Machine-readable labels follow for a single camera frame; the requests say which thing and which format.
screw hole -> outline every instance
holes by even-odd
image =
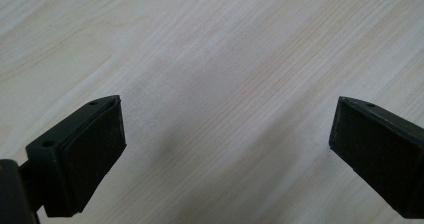
[[[45,141],[41,144],[43,147],[51,147],[54,145],[54,141]]]

wooden table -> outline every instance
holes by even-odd
[[[424,0],[0,0],[0,50],[0,158],[122,99],[124,154],[42,223],[420,223],[328,137],[339,96],[424,126]]]

black clamp jaw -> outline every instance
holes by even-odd
[[[31,142],[20,167],[0,160],[0,223],[39,223],[41,206],[49,217],[84,210],[126,147],[120,102],[109,96],[82,106]]]
[[[330,148],[404,218],[424,218],[424,129],[340,97]]]

